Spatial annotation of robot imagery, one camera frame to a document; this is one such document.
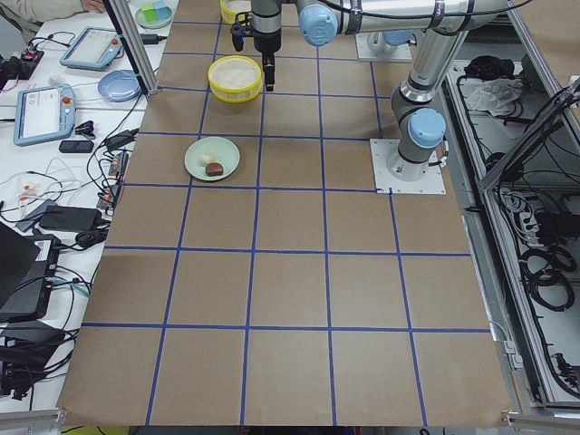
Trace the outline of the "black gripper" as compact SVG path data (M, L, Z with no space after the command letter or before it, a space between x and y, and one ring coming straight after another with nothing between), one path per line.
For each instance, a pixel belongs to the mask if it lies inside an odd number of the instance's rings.
M276 53L281 48L282 2L251 0L251 10L236 15L230 28L232 44L237 52L244 49L245 38L253 38L254 46L264 55L264 83L272 92L276 83Z

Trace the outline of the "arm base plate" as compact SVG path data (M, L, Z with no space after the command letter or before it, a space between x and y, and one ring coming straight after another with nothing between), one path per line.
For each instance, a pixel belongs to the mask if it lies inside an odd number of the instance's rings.
M428 161L409 163L399 154L399 140L370 139L375 191L381 194L445 195L437 151Z
M360 33L355 36L360 61L409 63L412 30Z

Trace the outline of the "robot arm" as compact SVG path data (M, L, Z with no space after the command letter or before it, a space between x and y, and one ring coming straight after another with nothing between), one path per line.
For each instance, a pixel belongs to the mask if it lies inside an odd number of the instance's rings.
M412 37L412 30L374 32L368 35L367 44L372 50L381 52L388 47L398 47L407 44Z
M330 43L339 34L422 30L408 77L391 101L397 121L428 106L441 85L467 32L508 10L506 1L294 1L304 39L312 46ZM276 58L282 42L282 1L252 1L230 27L236 51L247 38L262 55L265 86L275 86Z

